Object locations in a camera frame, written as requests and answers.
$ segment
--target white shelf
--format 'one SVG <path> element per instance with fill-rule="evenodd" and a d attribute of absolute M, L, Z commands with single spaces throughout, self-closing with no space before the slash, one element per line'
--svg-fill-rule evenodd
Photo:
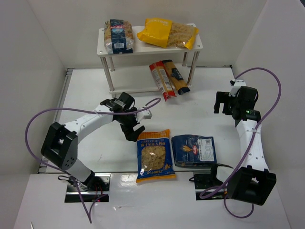
<path fill-rule="evenodd" d="M 144 54 L 158 54 L 158 53 L 177 53 L 177 52 L 189 52 L 189 51 L 195 51 L 199 52 L 201 49 L 203 49 L 203 45 L 201 43 L 200 37 L 197 34 L 196 41 L 193 45 L 193 49 L 189 50 L 187 48 L 176 48 L 176 47 L 168 47 L 168 48 L 162 48 L 155 45 L 147 44 L 142 41 L 140 41 L 137 37 L 137 33 L 141 32 L 144 29 L 144 26 L 133 26 L 133 37 L 134 37 L 134 49 L 133 53 L 124 53 L 124 56 L 128 55 L 144 55 Z M 97 55 L 99 57 L 106 57 L 106 56 L 114 56 L 114 55 L 121 55 L 121 54 L 108 54 L 105 46 L 104 46 L 104 29 L 99 30 L 99 39 L 97 44 Z"/>
<path fill-rule="evenodd" d="M 176 63 L 175 65 L 184 80 L 187 81 L 190 71 L 188 67 L 183 67 L 182 63 Z M 111 94 L 154 92 L 159 90 L 148 65 L 115 68 L 115 71 L 111 72 L 111 77 L 114 86 L 114 91 L 110 91 Z"/>

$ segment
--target black bracket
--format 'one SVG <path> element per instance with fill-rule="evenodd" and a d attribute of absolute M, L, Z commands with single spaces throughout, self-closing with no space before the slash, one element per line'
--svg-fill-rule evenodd
<path fill-rule="evenodd" d="M 228 183 L 228 197 L 243 202 L 263 205 L 276 184 L 276 175 L 267 169 L 259 171 L 241 167 Z"/>

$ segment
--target red pasta package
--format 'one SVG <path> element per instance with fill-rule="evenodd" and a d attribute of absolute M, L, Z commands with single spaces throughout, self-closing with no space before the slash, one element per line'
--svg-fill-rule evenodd
<path fill-rule="evenodd" d="M 162 61 L 149 65 L 152 76 L 161 91 L 165 101 L 170 97 L 176 97 L 171 82 L 169 81 Z"/>

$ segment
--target clear plastic bag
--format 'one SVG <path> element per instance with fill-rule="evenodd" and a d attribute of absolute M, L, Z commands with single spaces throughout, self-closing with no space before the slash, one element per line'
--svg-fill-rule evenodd
<path fill-rule="evenodd" d="M 104 45 L 108 54 L 133 52 L 132 25 L 128 21 L 110 19 L 105 22 Z"/>
<path fill-rule="evenodd" d="M 169 129 L 160 132 L 143 132 L 139 135 L 136 183 L 146 180 L 176 178 L 169 136 Z"/>
<path fill-rule="evenodd" d="M 163 48 L 169 46 L 193 48 L 199 29 L 161 18 L 147 18 L 145 28 L 137 34 L 139 40 Z"/>

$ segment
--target blue pasta bag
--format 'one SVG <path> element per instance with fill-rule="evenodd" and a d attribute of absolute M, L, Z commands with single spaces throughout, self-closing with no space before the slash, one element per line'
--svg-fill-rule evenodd
<path fill-rule="evenodd" d="M 169 137 L 169 129 L 160 132 L 143 132 L 139 135 L 136 183 L 146 180 L 176 178 Z"/>

